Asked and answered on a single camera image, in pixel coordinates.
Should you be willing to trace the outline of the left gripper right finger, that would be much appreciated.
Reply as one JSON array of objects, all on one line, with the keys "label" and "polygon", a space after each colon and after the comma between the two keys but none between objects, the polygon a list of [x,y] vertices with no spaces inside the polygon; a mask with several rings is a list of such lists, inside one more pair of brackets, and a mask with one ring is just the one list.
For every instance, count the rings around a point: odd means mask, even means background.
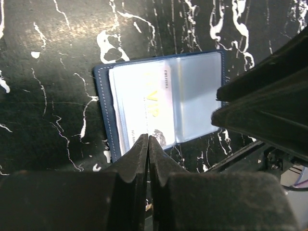
[{"label": "left gripper right finger", "polygon": [[155,231],[297,231],[277,178],[264,172],[191,173],[148,146]]}]

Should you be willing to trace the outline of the blue leather card holder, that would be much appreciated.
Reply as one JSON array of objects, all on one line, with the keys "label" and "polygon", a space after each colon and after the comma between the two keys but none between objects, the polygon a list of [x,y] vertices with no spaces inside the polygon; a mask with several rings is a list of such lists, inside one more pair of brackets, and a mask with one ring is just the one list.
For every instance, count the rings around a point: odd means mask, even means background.
[{"label": "blue leather card holder", "polygon": [[217,90],[226,82],[221,50],[152,57],[94,67],[112,161],[142,134],[163,149],[217,131]]}]

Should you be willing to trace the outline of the white VIP credit card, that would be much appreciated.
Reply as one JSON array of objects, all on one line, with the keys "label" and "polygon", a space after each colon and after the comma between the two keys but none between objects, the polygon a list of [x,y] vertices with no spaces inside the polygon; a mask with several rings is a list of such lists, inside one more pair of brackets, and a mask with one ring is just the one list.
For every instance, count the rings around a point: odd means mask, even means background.
[{"label": "white VIP credit card", "polygon": [[175,143],[170,74],[164,61],[117,66],[110,72],[121,152],[141,134],[154,136],[163,148]]}]

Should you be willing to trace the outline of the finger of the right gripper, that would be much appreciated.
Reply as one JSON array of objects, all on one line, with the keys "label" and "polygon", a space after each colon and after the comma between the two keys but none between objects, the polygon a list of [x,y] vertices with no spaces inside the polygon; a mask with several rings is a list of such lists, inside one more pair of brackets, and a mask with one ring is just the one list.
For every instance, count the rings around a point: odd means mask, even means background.
[{"label": "finger of the right gripper", "polygon": [[308,28],[271,56],[217,90],[218,101],[234,101],[308,66]]},{"label": "finger of the right gripper", "polygon": [[217,127],[252,136],[301,159],[308,157],[308,71],[250,93],[218,109]]}]

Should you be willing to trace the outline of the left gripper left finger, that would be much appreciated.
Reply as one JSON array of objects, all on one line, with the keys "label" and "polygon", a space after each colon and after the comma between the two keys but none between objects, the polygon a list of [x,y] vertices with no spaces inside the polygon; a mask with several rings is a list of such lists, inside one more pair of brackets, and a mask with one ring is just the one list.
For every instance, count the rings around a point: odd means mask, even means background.
[{"label": "left gripper left finger", "polygon": [[105,170],[26,171],[0,179],[3,231],[142,231],[148,135]]}]

